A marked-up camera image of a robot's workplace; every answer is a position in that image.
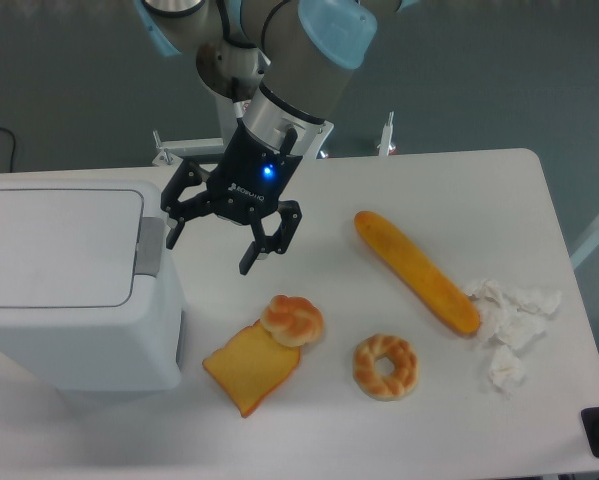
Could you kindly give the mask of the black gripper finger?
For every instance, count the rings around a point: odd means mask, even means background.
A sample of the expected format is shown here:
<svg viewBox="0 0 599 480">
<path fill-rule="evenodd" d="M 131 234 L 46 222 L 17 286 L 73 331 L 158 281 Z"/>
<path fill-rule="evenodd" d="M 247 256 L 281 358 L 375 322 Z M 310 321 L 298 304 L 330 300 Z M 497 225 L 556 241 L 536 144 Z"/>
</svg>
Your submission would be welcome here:
<svg viewBox="0 0 599 480">
<path fill-rule="evenodd" d="M 246 212 L 248 225 L 253 233 L 253 241 L 239 262 L 241 275 L 247 275 L 260 256 L 270 253 L 284 254 L 302 219 L 302 212 L 297 201 L 280 201 L 276 210 L 280 216 L 280 224 L 272 235 L 266 235 L 262 215 L 258 209 L 255 206 L 250 206 Z"/>
<path fill-rule="evenodd" d="M 168 215 L 168 219 L 174 222 L 166 237 L 167 249 L 174 248 L 188 221 L 208 216 L 213 212 L 208 190 L 203 190 L 184 201 L 180 199 L 186 189 L 206 183 L 209 176 L 210 172 L 196 161 L 183 160 L 163 189 L 160 206 Z"/>
</svg>

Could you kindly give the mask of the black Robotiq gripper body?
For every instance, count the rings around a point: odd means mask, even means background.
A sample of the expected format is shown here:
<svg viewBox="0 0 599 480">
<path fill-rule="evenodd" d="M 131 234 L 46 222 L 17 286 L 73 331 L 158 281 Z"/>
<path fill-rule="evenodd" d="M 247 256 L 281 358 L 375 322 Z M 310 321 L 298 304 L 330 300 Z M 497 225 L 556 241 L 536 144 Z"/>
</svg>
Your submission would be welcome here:
<svg viewBox="0 0 599 480">
<path fill-rule="evenodd" d="M 239 123 L 219 164 L 207 179 L 205 211 L 239 225 L 249 225 L 253 213 L 263 219 L 278 212 L 284 220 L 298 222 L 301 219 L 298 203 L 280 199 L 302 160 L 291 153 L 297 140 L 297 130 L 286 129 L 276 151 L 259 142 Z"/>
</svg>

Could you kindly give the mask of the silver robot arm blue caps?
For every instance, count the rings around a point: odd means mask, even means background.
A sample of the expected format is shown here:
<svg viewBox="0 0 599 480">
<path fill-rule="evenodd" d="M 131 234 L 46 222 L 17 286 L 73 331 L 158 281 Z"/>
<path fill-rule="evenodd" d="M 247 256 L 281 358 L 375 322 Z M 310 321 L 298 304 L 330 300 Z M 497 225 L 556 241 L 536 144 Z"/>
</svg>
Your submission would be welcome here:
<svg viewBox="0 0 599 480">
<path fill-rule="evenodd" d="M 284 253 L 301 221 L 282 193 L 362 65 L 379 23 L 403 1 L 139 1 L 156 44 L 211 54 L 225 97 L 248 101 L 217 166 L 182 161 L 161 197 L 173 247 L 187 222 L 214 214 L 253 232 L 239 268 Z"/>
</svg>

